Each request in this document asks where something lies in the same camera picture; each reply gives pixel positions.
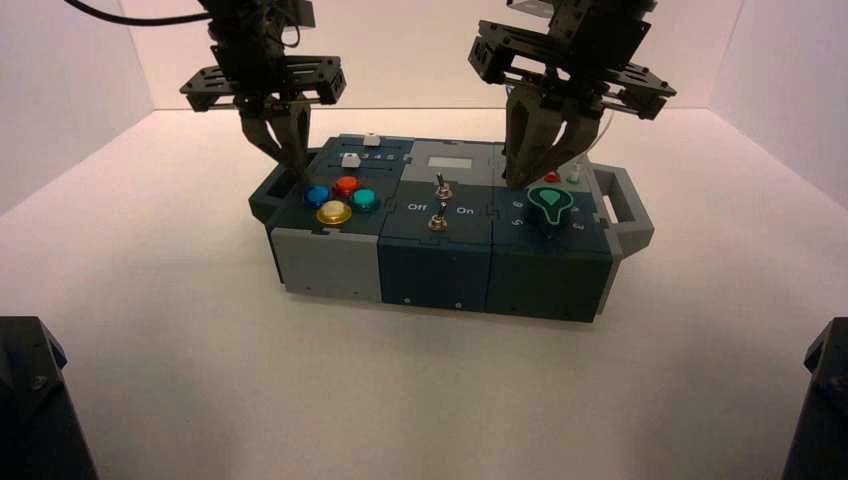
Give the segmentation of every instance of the yellow button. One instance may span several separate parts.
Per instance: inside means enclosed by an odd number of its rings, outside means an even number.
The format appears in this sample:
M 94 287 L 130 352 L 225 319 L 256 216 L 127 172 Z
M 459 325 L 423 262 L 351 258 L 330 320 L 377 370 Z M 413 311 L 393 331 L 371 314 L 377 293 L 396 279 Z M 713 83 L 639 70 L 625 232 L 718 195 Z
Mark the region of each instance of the yellow button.
M 331 200 L 318 210 L 318 221 L 325 225 L 339 225 L 350 220 L 352 215 L 353 212 L 345 203 Z

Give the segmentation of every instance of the green knob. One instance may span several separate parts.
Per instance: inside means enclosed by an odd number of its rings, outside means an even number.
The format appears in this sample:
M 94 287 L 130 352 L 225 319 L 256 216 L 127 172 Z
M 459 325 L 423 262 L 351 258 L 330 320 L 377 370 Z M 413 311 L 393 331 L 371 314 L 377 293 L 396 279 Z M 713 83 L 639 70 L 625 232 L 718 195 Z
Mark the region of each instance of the green knob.
M 350 199 L 353 211 L 357 213 L 368 213 L 377 210 L 380 207 L 380 201 L 377 199 L 377 194 L 374 190 L 362 188 L 354 192 Z
M 563 212 L 574 205 L 574 197 L 554 187 L 533 187 L 527 191 L 525 220 L 535 225 L 547 238 L 553 238 L 562 227 Z

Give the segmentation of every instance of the white backdrop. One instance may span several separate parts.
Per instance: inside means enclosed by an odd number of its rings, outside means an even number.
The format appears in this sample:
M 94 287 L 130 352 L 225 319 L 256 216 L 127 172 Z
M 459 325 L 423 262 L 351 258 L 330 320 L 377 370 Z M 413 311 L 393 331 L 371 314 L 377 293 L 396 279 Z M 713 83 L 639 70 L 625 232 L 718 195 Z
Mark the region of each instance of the white backdrop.
M 95 0 L 120 10 L 117 0 Z M 0 214 L 151 109 L 126 27 L 57 0 L 0 1 Z
M 121 0 L 133 16 L 201 9 L 195 0 Z M 339 107 L 497 107 L 502 89 L 467 62 L 480 19 L 539 31 L 546 21 L 502 0 L 316 0 L 318 28 L 299 54 L 337 55 L 348 79 Z M 741 0 L 660 0 L 636 61 L 680 92 L 672 105 L 706 107 Z M 132 29 L 156 108 L 188 108 L 180 85 L 214 63 L 205 23 Z
M 848 2 L 748 0 L 712 108 L 848 207 Z

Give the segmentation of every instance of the gray handle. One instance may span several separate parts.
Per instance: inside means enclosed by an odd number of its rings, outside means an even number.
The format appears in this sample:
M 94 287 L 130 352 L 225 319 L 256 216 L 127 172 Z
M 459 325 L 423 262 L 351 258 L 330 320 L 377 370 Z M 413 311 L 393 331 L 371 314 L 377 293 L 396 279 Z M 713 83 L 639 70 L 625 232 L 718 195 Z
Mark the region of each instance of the gray handle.
M 610 229 L 618 237 L 622 255 L 626 258 L 647 247 L 654 236 L 654 224 L 627 170 L 596 164 L 592 165 L 592 170 L 601 195 L 609 197 L 618 217 L 618 223 L 612 224 Z

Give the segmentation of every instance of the small display screen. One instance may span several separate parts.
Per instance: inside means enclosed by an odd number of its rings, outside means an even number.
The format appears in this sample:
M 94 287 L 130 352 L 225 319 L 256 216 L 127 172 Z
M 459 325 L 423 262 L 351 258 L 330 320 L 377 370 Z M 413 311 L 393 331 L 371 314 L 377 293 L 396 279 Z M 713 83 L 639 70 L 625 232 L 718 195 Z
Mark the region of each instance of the small display screen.
M 471 168 L 471 159 L 458 157 L 430 157 L 430 163 L 428 165 L 436 168 Z

